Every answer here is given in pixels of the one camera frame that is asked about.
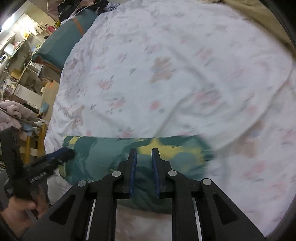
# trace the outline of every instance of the clothing pile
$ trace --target clothing pile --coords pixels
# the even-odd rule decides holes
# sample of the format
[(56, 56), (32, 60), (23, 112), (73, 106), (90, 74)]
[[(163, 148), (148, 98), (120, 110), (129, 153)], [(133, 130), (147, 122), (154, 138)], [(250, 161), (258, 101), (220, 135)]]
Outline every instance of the clothing pile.
[(100, 15), (103, 12), (114, 10), (118, 5), (107, 0), (48, 0), (48, 13), (54, 19), (59, 19), (62, 22), (85, 8), (89, 8)]
[(22, 104), (15, 101), (1, 101), (0, 102), (0, 131), (7, 129), (11, 126), (20, 130), (19, 138), (26, 140), (28, 135), (31, 135), (34, 128), (28, 122), (37, 122), (37, 115), (30, 109), (24, 107)]

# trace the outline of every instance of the bed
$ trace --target bed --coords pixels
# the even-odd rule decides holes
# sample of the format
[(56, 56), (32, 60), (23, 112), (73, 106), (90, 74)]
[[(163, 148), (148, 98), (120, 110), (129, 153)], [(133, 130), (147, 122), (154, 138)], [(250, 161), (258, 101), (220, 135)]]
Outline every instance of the bed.
[[(296, 72), (264, 28), (223, 4), (129, 1), (66, 60), (45, 139), (200, 135), (211, 178), (268, 236), (296, 190)], [(52, 202), (71, 185), (48, 179)], [(118, 240), (171, 240), (171, 216), (118, 206)]]

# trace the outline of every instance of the orange strap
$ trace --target orange strap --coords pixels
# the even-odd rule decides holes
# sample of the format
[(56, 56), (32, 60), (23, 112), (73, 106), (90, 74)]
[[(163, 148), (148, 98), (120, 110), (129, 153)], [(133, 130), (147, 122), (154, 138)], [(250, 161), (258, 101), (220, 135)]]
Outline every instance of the orange strap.
[(76, 18), (73, 18), (73, 21), (74, 23), (76, 24), (79, 32), (81, 33), (81, 35), (83, 36), (84, 35), (84, 31), (83, 31), (83, 28), (81, 27), (80, 23), (78, 22), (78, 20)]
[(59, 74), (61, 74), (61, 70), (56, 67), (55, 65), (53, 65), (52, 63), (50, 62), (47, 62), (47, 61), (44, 61), (43, 58), (40, 56), (40, 55), (37, 55), (37, 57), (34, 59), (34, 61), (32, 61), (33, 63), (39, 63), (39, 64), (43, 64), (43, 65), (46, 65), (52, 69), (54, 69), (56, 72), (58, 72)]

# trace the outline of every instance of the teal pillow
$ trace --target teal pillow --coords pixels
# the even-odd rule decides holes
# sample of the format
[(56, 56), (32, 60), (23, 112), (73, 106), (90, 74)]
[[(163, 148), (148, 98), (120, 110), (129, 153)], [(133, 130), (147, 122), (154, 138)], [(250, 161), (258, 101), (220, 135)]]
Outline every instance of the teal pillow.
[(97, 17), (98, 15), (90, 9), (85, 9), (75, 15), (76, 20), (68, 20), (46, 39), (32, 56), (32, 61), (34, 63), (47, 64), (62, 71), (73, 47), (87, 32)]
[(149, 139), (118, 139), (67, 136), (63, 146), (76, 151), (76, 157), (61, 166), (61, 176), (74, 185), (81, 179), (97, 181), (117, 169), (131, 148), (137, 150), (137, 168), (133, 197), (118, 203), (139, 210), (171, 213), (171, 200), (159, 199), (155, 192), (151, 151), (158, 148), (162, 159), (186, 177), (201, 180), (205, 162), (213, 152), (199, 136), (175, 136)]

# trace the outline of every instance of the white appliance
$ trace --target white appliance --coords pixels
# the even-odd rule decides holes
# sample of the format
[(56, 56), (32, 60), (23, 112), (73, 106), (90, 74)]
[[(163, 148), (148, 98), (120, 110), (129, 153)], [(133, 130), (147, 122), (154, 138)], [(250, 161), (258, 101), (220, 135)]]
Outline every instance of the white appliance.
[(40, 108), (42, 106), (42, 96), (29, 90), (28, 88), (18, 84), (15, 87), (15, 91), (13, 93), (15, 96), (30, 102), (31, 104), (37, 106), (38, 108)]
[(8, 56), (11, 56), (12, 54), (13, 54), (13, 51), (14, 51), (15, 49), (13, 48), (13, 44), (11, 44), (11, 43), (8, 43), (7, 45), (6, 45), (6, 47), (4, 48), (4, 53), (6, 54), (6, 55), (8, 55)]
[(5, 67), (8, 65), (9, 58), (6, 54), (2, 55), (0, 58), (0, 75), (2, 74)]

